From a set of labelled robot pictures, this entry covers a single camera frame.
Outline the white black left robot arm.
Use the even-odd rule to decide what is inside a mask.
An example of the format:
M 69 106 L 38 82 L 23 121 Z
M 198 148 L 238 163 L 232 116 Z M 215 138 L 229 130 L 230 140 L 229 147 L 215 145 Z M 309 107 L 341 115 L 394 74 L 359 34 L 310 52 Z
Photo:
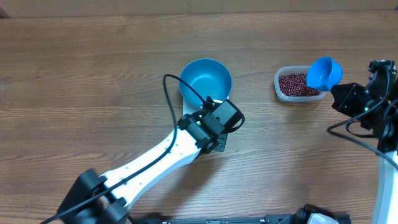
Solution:
M 220 150 L 229 133 L 244 123 L 229 100 L 208 98 L 203 109 L 174 120 L 174 129 L 158 145 L 133 161 L 104 174 L 80 174 L 50 223 L 125 223 L 131 207 L 158 181 L 202 154 Z

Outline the blue plastic measuring scoop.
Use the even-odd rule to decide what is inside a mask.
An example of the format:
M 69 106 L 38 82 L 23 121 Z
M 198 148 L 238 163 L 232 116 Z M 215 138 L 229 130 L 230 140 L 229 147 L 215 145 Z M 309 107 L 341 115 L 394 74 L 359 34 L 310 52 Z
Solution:
M 331 57 L 316 60 L 307 73 L 307 86 L 319 91 L 330 91 L 343 77 L 343 69 Z

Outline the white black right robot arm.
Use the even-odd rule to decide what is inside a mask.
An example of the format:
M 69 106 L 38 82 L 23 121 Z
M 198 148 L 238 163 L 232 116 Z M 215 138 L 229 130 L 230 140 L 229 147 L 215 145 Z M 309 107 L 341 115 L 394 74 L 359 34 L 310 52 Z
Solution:
M 349 119 L 334 124 L 327 132 L 339 138 L 365 147 L 379 156 L 378 189 L 372 223 L 397 223 L 397 70 L 393 60 L 372 60 L 368 71 L 369 83 L 335 85 L 331 89 L 334 102 L 332 108 L 349 116 Z M 378 140 L 377 146 L 370 146 L 359 138 L 334 131 L 335 128 L 358 122 L 364 129 L 371 130 L 369 138 Z

